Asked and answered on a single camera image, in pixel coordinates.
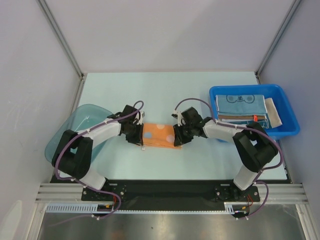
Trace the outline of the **orange brown towel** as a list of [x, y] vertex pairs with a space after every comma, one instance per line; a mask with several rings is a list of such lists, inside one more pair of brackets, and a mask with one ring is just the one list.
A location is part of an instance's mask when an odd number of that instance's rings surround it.
[[246, 122], [266, 120], [265, 115], [218, 115], [218, 119], [225, 122]]

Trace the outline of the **Doraemon teal beige towel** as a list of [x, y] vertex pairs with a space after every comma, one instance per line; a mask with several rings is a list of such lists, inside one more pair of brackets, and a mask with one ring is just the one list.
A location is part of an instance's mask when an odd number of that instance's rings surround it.
[[267, 114], [265, 114], [265, 120], [259, 121], [246, 121], [246, 124], [250, 124], [253, 122], [259, 123], [264, 129], [274, 129], [283, 125], [283, 122], [280, 118], [278, 110], [275, 106], [275, 103], [272, 98], [265, 99], [265, 106], [267, 109]]

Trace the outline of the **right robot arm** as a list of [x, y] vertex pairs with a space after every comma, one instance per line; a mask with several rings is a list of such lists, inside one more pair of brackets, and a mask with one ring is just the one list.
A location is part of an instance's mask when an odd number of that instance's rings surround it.
[[230, 195], [236, 201], [248, 196], [248, 188], [279, 152], [274, 141], [257, 122], [249, 125], [222, 123], [211, 117], [202, 118], [194, 107], [183, 112], [174, 110], [171, 116], [177, 120], [173, 126], [175, 147], [190, 143], [194, 137], [217, 139], [235, 145], [242, 162], [230, 188]]

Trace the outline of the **light blue towel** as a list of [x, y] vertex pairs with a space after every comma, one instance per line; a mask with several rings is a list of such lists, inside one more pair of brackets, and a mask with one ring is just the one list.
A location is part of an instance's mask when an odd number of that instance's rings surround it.
[[216, 95], [217, 111], [221, 115], [249, 116], [265, 115], [265, 97], [261, 94]]

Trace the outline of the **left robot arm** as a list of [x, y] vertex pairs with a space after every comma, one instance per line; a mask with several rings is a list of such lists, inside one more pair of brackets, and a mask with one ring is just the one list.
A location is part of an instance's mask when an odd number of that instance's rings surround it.
[[54, 174], [61, 181], [75, 181], [92, 190], [99, 200], [110, 195], [109, 180], [91, 167], [94, 149], [107, 140], [125, 135], [125, 140], [143, 145], [143, 101], [126, 105], [99, 123], [80, 131], [63, 132], [52, 159]]

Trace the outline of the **peach orange patterned towel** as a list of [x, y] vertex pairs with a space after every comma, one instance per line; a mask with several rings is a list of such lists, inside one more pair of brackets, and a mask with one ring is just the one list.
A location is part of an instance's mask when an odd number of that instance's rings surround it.
[[174, 128], [168, 124], [145, 123], [143, 125], [142, 142], [147, 147], [176, 150], [182, 148], [182, 146], [174, 146]]

